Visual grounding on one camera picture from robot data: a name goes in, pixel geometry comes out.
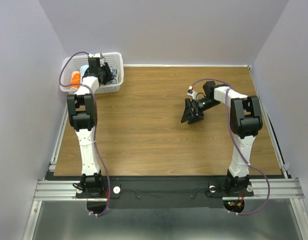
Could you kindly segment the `blue white patterned towel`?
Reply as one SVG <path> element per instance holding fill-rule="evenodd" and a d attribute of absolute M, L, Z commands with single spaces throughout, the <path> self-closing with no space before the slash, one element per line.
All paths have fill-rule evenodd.
<path fill-rule="evenodd" d="M 118 84 L 119 70 L 113 66 L 110 66 L 110 71 L 113 76 L 113 79 L 108 81 L 106 85 L 115 85 Z"/>

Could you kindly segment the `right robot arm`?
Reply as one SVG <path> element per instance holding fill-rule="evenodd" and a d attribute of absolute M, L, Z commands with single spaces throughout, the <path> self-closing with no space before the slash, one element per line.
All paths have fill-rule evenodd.
<path fill-rule="evenodd" d="M 203 91 L 203 98 L 199 99 L 194 85 L 189 86 L 181 122 L 189 125 L 199 122 L 204 119 L 204 111 L 225 104 L 227 127 L 234 147 L 223 188 L 227 194 L 235 195 L 249 185 L 251 149 L 263 126 L 259 98 L 240 94 L 231 85 L 223 81 L 216 84 L 210 78 L 203 85 Z"/>

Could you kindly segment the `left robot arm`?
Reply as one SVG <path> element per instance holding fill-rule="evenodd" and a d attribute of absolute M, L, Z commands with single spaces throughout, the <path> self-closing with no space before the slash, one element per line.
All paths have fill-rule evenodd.
<path fill-rule="evenodd" d="M 75 130 L 80 147 L 82 173 L 74 187 L 80 193 L 100 197 L 105 192 L 96 148 L 97 103 L 94 94 L 101 84 L 112 80 L 108 63 L 100 54 L 88 55 L 88 68 L 74 94 L 67 96 L 69 122 Z"/>

